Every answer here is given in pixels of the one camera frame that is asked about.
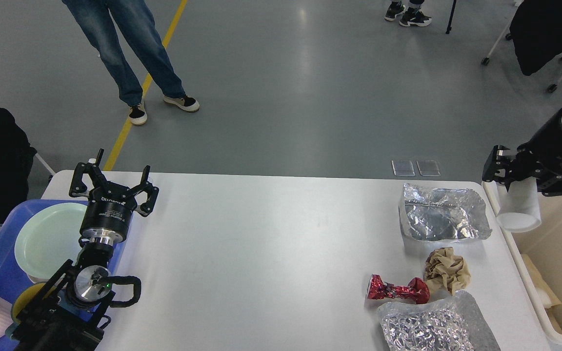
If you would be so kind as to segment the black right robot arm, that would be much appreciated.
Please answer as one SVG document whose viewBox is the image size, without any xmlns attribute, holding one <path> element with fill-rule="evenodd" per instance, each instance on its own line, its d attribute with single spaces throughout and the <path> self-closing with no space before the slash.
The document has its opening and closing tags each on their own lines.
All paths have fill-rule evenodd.
<svg viewBox="0 0 562 351">
<path fill-rule="evenodd" d="M 484 182 L 507 189 L 527 178 L 546 197 L 562 195 L 562 108 L 517 149 L 494 146 L 482 171 Z"/>
</svg>

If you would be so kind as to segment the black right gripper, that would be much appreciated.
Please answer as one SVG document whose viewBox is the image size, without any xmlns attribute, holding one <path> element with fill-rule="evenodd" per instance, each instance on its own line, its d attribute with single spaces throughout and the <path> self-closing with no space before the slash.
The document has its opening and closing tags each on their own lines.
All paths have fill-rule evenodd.
<svg viewBox="0 0 562 351">
<path fill-rule="evenodd" d="M 514 182 L 537 179 L 538 193 L 562 196 L 562 108 L 518 151 L 495 145 L 482 169 L 482 181 L 495 182 L 509 191 Z"/>
</svg>

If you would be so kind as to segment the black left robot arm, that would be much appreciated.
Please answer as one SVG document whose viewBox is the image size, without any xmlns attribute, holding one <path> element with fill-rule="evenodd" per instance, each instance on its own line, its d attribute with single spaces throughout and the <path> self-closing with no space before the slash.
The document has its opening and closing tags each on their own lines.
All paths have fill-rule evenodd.
<svg viewBox="0 0 562 351">
<path fill-rule="evenodd" d="M 116 246 L 127 238 L 133 213 L 152 213 L 159 188 L 145 166 L 138 185 L 107 180 L 100 170 L 103 149 L 94 162 L 77 164 L 69 189 L 71 197 L 88 199 L 80 226 L 80 253 L 67 260 L 38 291 L 26 289 L 13 304 L 9 338 L 18 351 L 94 351 L 111 318 L 108 308 L 136 304 L 142 282 L 116 276 L 108 267 Z"/>
</svg>

